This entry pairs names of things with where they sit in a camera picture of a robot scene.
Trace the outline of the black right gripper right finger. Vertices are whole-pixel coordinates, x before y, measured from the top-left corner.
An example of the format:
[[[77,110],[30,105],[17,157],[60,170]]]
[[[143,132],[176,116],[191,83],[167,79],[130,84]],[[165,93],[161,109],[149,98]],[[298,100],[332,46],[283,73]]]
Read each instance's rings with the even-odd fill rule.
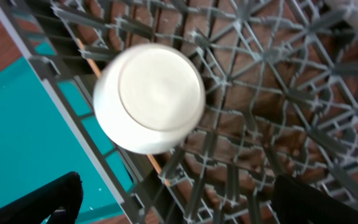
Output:
[[[275,179],[272,207],[281,224],[358,224],[358,210],[286,174]]]

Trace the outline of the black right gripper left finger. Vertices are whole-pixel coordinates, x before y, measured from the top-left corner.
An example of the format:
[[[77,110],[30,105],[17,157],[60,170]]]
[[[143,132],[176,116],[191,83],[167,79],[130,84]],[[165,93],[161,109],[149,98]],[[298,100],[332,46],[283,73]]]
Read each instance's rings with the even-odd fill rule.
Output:
[[[80,175],[69,172],[0,208],[0,223],[74,223],[82,201]]]

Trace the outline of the cream bowl with food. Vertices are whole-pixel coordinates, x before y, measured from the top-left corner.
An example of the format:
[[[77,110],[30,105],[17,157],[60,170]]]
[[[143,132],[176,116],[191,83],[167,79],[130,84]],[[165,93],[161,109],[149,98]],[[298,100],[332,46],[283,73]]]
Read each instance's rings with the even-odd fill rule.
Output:
[[[138,154],[175,147],[199,123],[205,103],[197,68],[162,44],[135,45],[120,53],[93,92],[101,129],[118,146]]]

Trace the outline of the light wooden chopstick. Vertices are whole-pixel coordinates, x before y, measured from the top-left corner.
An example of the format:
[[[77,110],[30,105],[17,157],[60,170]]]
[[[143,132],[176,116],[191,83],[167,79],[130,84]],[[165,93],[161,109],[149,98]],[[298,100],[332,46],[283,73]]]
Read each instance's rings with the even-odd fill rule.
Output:
[[[84,54],[85,45],[81,42],[81,40],[79,38],[76,38],[76,41],[78,42],[80,52],[82,54]],[[93,59],[86,58],[85,56],[84,56],[84,58],[90,65],[92,71],[97,76],[97,78],[101,78],[101,71],[100,71],[99,67],[97,66],[96,62]],[[154,167],[154,169],[157,171],[157,174],[160,174],[162,171],[162,168],[161,168],[160,164],[158,163],[158,161],[156,160],[156,158],[151,154],[147,154],[147,157],[148,157],[149,161],[151,162],[152,166]]]

